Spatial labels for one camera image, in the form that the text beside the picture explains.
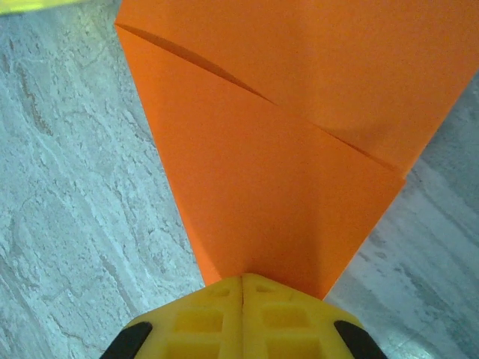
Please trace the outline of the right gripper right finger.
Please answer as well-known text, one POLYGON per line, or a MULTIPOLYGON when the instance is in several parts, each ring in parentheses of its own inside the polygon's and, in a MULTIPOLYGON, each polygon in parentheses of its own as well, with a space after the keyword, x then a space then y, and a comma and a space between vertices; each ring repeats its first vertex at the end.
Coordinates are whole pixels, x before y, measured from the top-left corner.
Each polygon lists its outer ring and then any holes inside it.
POLYGON ((385 358, 351 313, 258 274, 242 276, 244 358, 385 358))

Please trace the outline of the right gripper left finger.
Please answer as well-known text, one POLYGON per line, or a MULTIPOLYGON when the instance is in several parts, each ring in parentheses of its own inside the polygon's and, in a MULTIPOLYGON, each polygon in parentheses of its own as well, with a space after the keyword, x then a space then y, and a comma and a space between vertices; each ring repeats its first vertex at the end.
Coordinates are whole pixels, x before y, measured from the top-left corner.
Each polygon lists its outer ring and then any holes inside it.
POLYGON ((102 358, 241 358, 242 279, 230 277, 134 318, 102 358))

